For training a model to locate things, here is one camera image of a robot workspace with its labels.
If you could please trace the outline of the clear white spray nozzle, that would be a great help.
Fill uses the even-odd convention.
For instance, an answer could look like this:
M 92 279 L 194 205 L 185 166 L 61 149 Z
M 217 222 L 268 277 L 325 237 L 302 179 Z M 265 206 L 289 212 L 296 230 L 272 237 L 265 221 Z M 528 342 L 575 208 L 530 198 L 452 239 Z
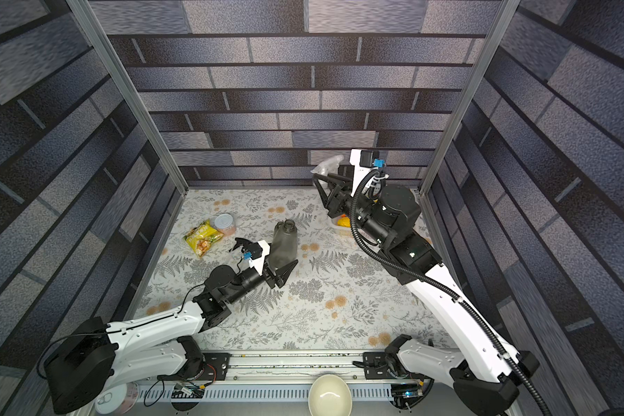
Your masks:
M 320 162 L 314 169 L 310 172 L 315 175 L 328 176 L 330 173 L 337 174 L 338 170 L 341 166 L 341 163 L 344 161 L 343 155 L 335 155 L 331 156 L 324 161 Z

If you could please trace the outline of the grey spray bottle front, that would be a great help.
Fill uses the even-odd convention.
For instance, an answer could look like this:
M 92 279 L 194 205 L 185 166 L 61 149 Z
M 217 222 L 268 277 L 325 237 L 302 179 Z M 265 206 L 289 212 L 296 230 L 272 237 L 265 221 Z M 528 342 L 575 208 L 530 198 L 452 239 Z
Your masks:
M 273 270 L 281 270 L 297 258 L 297 228 L 292 219 L 276 224 L 270 246 L 269 264 Z

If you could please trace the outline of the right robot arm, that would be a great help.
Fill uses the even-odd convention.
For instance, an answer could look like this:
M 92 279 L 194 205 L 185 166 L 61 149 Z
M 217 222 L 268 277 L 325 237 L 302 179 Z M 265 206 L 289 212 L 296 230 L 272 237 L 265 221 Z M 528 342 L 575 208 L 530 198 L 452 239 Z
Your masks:
M 387 349 L 397 377 L 422 375 L 443 383 L 476 415 L 504 415 L 525 388 L 544 415 L 551 410 L 531 377 L 539 362 L 495 331 L 455 284 L 440 254 L 414 229 L 421 207 L 401 185 L 371 169 L 360 180 L 314 174 L 330 218 L 345 214 L 358 246 L 424 303 L 455 342 L 454 349 L 398 336 Z

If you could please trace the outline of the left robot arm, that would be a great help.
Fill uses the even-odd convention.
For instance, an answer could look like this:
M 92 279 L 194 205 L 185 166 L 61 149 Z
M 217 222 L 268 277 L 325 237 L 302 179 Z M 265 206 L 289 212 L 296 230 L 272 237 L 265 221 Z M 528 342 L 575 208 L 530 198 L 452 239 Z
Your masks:
M 213 329 L 232 313 L 231 304 L 260 286 L 286 284 L 297 262 L 273 270 L 268 263 L 236 273 L 229 265 L 215 268 L 203 291 L 182 305 L 124 322 L 94 317 L 49 346 L 43 362 L 54 412 L 68 414 L 102 392 L 154 377 L 188 381 L 205 369 L 194 335 Z

